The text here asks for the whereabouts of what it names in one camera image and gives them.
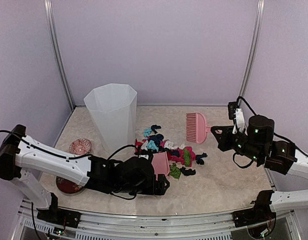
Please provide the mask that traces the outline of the pink plastic dustpan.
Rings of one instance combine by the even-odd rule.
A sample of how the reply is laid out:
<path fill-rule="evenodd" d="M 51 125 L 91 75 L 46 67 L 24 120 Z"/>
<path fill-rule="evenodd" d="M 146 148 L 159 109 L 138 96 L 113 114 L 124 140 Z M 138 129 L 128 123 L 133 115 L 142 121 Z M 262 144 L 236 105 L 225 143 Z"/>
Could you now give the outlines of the pink plastic dustpan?
<path fill-rule="evenodd" d="M 166 152 L 159 152 L 153 154 L 153 159 L 151 162 L 156 178 L 158 175 L 167 176 L 170 172 L 168 157 Z"/>

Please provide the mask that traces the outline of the pink hand brush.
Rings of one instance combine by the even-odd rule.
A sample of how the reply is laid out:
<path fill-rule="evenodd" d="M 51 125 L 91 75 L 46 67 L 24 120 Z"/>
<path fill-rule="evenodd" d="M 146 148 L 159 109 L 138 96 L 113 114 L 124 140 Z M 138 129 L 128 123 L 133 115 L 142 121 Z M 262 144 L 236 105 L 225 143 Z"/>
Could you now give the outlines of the pink hand brush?
<path fill-rule="evenodd" d="M 203 144 L 211 128 L 202 113 L 186 113 L 186 140 L 196 144 Z"/>

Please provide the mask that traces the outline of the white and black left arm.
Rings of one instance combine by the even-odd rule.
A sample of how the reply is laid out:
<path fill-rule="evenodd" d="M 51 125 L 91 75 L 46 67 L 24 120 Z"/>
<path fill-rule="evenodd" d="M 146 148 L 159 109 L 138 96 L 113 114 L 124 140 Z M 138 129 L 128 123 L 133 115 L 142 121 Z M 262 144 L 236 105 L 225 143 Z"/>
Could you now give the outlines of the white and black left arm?
<path fill-rule="evenodd" d="M 69 180 L 85 189 L 127 200 L 137 195 L 163 196 L 170 186 L 164 174 L 155 174 L 152 161 L 133 156 L 120 161 L 90 153 L 74 155 L 49 147 L 26 134 L 26 127 L 16 125 L 0 146 L 0 179 L 15 185 L 38 210 L 53 222 L 64 217 L 57 197 L 47 191 L 32 174 L 33 170 Z"/>

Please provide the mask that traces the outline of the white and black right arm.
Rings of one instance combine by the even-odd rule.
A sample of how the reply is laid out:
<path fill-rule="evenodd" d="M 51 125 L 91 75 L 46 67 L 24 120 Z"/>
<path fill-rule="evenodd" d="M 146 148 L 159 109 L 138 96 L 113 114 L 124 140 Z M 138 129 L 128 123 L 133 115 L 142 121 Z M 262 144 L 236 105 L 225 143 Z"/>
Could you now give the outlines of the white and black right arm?
<path fill-rule="evenodd" d="M 218 149 L 234 150 L 235 155 L 245 156 L 256 163 L 283 175 L 308 179 L 308 154 L 286 138 L 275 141 L 275 122 L 262 115 L 249 118 L 246 132 L 233 132 L 233 126 L 213 126 L 211 133 L 218 142 Z M 297 191 L 259 192 L 249 217 L 260 222 L 269 210 L 279 212 L 308 208 L 308 189 Z"/>

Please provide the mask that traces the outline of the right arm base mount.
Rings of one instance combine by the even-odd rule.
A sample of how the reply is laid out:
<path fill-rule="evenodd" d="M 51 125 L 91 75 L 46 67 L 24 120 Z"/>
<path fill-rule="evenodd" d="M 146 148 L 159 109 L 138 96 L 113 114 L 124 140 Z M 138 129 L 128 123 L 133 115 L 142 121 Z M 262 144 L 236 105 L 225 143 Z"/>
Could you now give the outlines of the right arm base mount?
<path fill-rule="evenodd" d="M 239 228 L 275 219 L 277 214 L 270 208 L 273 193 L 273 190 L 263 190 L 258 193 L 252 208 L 234 211 L 232 216 L 235 227 Z"/>

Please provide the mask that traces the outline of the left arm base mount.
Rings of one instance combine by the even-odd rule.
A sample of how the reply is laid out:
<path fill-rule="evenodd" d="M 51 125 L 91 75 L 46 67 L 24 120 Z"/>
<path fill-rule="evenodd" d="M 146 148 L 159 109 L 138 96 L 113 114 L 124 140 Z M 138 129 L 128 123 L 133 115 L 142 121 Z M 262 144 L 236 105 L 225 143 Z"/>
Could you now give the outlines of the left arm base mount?
<path fill-rule="evenodd" d="M 78 228 L 81 213 L 73 210 L 66 210 L 58 207 L 58 198 L 50 193 L 51 204 L 46 210 L 38 210 L 37 218 L 48 223 L 62 225 L 63 227 Z"/>

